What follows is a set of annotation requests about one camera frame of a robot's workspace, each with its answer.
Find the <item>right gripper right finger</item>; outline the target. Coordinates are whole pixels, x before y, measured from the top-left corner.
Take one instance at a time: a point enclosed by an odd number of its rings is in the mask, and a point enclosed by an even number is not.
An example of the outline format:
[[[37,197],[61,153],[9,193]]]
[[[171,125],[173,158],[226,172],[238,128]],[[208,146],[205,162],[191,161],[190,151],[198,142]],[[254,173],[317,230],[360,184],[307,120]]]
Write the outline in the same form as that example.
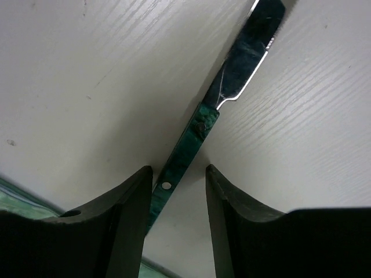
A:
[[[205,178],[217,277],[370,276],[370,208],[283,213],[213,165]]]

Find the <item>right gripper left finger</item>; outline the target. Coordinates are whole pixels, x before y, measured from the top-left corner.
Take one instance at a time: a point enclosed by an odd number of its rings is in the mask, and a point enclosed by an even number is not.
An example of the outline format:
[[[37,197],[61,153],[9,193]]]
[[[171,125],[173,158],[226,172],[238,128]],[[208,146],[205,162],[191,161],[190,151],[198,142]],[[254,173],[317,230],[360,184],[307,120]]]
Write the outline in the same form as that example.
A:
[[[144,166],[59,217],[1,211],[2,277],[137,277],[153,172]]]

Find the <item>green patterned cloth placemat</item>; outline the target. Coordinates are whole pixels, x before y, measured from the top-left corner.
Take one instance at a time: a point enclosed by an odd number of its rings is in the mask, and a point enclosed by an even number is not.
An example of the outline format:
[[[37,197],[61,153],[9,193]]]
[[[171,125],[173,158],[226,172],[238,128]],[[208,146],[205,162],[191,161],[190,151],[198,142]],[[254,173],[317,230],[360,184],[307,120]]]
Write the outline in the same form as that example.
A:
[[[40,220],[61,216],[64,211],[1,178],[1,210]],[[142,258],[138,277],[180,277],[168,269]]]

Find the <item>knife with green handle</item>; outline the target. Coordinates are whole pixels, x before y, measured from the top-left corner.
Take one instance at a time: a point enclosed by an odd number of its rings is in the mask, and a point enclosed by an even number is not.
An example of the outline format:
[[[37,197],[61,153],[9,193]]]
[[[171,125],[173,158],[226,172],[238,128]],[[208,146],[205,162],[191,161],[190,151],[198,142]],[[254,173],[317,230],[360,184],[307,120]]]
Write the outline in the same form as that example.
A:
[[[237,100],[261,66],[296,1],[254,1],[218,73],[163,166],[152,192],[150,231],[227,101]]]

